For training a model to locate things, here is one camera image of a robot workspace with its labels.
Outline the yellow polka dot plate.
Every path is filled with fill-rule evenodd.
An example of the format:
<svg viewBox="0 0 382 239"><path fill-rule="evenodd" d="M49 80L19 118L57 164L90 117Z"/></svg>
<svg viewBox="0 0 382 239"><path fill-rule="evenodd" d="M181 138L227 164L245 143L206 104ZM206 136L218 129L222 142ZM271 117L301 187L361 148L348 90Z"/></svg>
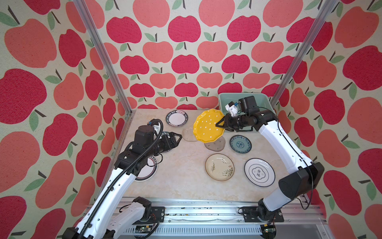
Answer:
<svg viewBox="0 0 382 239"><path fill-rule="evenodd" d="M220 110L210 109L201 113L194 122L193 134L203 143L215 142L224 134L224 129L216 127L224 114Z"/></svg>

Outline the white plate green rim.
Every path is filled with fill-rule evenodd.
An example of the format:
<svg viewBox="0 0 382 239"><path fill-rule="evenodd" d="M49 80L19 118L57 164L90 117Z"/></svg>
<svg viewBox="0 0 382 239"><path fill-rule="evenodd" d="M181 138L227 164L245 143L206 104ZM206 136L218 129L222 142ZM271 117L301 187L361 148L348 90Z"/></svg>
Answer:
<svg viewBox="0 0 382 239"><path fill-rule="evenodd" d="M158 168L157 163L158 161L154 156L149 157L147 159L147 164L141 169L135 181L142 182L153 177Z"/></svg>

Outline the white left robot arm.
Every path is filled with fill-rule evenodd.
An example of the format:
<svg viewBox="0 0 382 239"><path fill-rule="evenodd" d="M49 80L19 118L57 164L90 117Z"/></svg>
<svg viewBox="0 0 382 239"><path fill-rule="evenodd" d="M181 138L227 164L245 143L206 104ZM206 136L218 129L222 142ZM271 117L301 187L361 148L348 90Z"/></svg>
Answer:
<svg viewBox="0 0 382 239"><path fill-rule="evenodd" d="M148 164L148 158L176 148L182 135L163 134L163 123L154 119L141 125L135 132L134 141L118 155L111 176L100 196L76 227L67 228L64 239L117 239L134 223L147 221L151 215L151 202L137 197L117 217L113 213L125 191Z"/></svg>

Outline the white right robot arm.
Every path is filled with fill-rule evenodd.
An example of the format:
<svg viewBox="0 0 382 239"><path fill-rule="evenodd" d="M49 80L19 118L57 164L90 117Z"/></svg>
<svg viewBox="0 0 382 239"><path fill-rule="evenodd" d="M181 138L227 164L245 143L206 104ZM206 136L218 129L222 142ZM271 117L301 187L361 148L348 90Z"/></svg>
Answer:
<svg viewBox="0 0 382 239"><path fill-rule="evenodd" d="M271 110L252 110L249 114L234 117L227 113L215 126L231 132L240 132L248 126L255 129L271 144L289 173L279 180L275 191L258 202L256 211L259 220L267 222L273 219L277 210L300 195L313 196L324 167L302 153Z"/></svg>

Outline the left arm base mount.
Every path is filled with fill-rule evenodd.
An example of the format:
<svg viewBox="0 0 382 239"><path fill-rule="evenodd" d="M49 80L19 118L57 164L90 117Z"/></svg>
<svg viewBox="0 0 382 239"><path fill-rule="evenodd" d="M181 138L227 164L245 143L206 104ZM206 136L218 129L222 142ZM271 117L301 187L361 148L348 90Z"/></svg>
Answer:
<svg viewBox="0 0 382 239"><path fill-rule="evenodd" d="M163 223L165 209L165 207L151 207L151 212L148 214L148 218L138 220L134 223L134 225Z"/></svg>

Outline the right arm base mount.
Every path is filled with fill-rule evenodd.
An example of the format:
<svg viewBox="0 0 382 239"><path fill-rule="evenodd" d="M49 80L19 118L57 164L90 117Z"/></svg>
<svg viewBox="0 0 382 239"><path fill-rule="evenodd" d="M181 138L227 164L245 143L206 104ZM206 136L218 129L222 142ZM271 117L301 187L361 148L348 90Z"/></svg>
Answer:
<svg viewBox="0 0 382 239"><path fill-rule="evenodd" d="M241 207L238 214L242 215L246 223L271 223L284 222L284 217L280 209L270 212L266 207Z"/></svg>

